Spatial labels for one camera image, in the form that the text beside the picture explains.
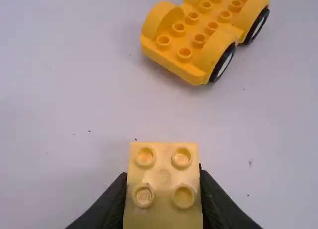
lego brick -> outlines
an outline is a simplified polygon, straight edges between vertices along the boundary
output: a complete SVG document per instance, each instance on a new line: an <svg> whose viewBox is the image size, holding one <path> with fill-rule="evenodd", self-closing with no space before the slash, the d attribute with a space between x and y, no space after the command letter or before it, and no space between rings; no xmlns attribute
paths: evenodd
<svg viewBox="0 0 318 229"><path fill-rule="evenodd" d="M243 43L269 0L159 2L141 34L146 56L192 85L209 82L225 50Z"/></svg>
<svg viewBox="0 0 318 229"><path fill-rule="evenodd" d="M201 229L195 143L131 143L123 229Z"/></svg>

toy car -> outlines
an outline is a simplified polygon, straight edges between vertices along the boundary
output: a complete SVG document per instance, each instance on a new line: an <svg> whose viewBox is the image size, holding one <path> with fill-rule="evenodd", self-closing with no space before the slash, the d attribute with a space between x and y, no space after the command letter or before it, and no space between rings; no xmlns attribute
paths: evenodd
<svg viewBox="0 0 318 229"><path fill-rule="evenodd" d="M159 2L142 28L146 56L192 85L216 82L238 44L248 45L269 15L270 0Z"/></svg>

white table surface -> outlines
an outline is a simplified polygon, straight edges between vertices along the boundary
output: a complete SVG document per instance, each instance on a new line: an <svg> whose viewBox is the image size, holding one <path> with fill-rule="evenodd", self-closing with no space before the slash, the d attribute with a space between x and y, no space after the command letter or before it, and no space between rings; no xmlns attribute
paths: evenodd
<svg viewBox="0 0 318 229"><path fill-rule="evenodd" d="M158 1L0 0L2 229L66 227L127 170L135 138L197 142L265 229L316 227L317 0L271 0L212 87L142 55Z"/></svg>

black wheel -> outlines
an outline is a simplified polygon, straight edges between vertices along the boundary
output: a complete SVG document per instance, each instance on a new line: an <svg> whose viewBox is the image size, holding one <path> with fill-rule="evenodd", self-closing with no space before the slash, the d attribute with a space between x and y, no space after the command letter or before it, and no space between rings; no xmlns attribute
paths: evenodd
<svg viewBox="0 0 318 229"><path fill-rule="evenodd" d="M209 82L216 82L224 74L225 70L228 68L234 54L236 46L235 43L232 43L222 54L219 61L215 65L213 72L210 76Z"/></svg>
<svg viewBox="0 0 318 229"><path fill-rule="evenodd" d="M252 27L247 33L247 36L243 44L248 45L254 41L254 39L258 36L260 31L262 30L265 22L267 21L268 16L269 16L269 8L267 6L261 11L261 13L256 18L255 22L253 23Z"/></svg>

